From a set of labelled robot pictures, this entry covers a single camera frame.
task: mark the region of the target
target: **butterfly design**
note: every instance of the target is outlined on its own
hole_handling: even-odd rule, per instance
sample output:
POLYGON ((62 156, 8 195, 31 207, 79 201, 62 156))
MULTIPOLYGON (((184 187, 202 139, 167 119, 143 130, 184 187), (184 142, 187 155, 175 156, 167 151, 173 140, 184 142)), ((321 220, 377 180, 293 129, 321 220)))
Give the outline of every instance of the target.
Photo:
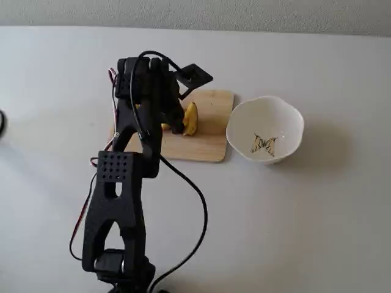
POLYGON ((272 157, 274 157, 274 142, 276 139, 278 139, 278 137, 272 137, 268 140, 263 140, 260 136, 255 134, 255 140, 251 148, 251 153, 264 148, 272 157))

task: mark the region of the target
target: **perforated black bracket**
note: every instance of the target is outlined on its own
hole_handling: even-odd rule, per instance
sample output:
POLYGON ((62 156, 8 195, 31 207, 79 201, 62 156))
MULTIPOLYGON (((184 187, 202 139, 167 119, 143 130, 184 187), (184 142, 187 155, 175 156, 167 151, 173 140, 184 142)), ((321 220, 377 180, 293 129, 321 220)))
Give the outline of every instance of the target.
POLYGON ((97 181, 124 182, 130 176, 131 153, 100 151, 97 181))
MULTIPOLYGON (((129 99, 130 96, 130 73, 136 61, 136 57, 118 60, 118 75, 115 85, 115 96, 118 99, 129 99)), ((149 58, 143 58, 137 66, 136 76, 134 81, 134 101, 140 103, 142 96, 150 94, 150 78, 147 74, 149 71, 149 58)))

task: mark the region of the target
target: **peeled banana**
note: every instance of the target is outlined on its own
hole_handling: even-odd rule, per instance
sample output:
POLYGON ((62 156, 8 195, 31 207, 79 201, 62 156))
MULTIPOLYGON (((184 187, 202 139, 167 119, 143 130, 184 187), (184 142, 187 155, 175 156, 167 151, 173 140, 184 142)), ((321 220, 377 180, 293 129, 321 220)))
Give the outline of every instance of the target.
MULTIPOLYGON (((183 131, 184 136, 192 136, 197 131, 198 124, 198 108, 197 105, 191 102, 185 111, 185 117, 183 118, 183 125, 185 130, 183 131)), ((162 123, 161 128, 163 130, 170 129, 168 124, 162 123)))

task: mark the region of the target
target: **robotic arm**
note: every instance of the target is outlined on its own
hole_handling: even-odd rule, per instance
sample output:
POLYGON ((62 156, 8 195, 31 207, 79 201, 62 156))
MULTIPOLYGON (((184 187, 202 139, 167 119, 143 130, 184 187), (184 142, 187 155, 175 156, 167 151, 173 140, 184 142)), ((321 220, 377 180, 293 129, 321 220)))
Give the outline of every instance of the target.
MULTIPOLYGON (((161 123, 171 125, 174 134, 182 133, 184 112, 180 100, 213 78, 195 64, 179 68, 169 58, 154 51, 143 52, 139 57, 120 59, 118 72, 115 80, 115 96, 118 98, 117 133, 112 142, 112 151, 100 151, 98 154, 97 181, 84 229, 82 268, 86 272, 95 272, 99 280, 113 284, 111 292, 146 293, 154 278, 155 267, 145 256, 142 179, 158 175, 160 160, 177 173, 160 154, 163 135, 161 123), (162 59, 145 57, 149 54, 162 59), (176 71, 170 71, 169 65, 176 71), (183 95, 179 93, 177 80, 188 88, 183 95), (136 132, 141 140, 142 153, 124 152, 136 132), (117 183, 122 183, 120 195, 115 192, 117 183), (104 249, 106 237, 114 222, 120 228, 124 250, 104 249)), ((192 184, 183 174, 177 174, 192 184)), ((201 191, 193 185, 206 208, 201 191)), ((195 250, 205 235, 206 222, 207 215, 203 234, 195 250)))

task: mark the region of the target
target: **white wall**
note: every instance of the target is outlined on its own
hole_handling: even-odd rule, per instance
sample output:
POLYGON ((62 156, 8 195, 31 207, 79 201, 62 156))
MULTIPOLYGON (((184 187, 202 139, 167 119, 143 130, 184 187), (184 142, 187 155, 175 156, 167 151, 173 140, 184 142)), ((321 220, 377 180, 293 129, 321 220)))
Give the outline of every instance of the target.
POLYGON ((0 24, 391 35, 387 0, 0 0, 0 24))

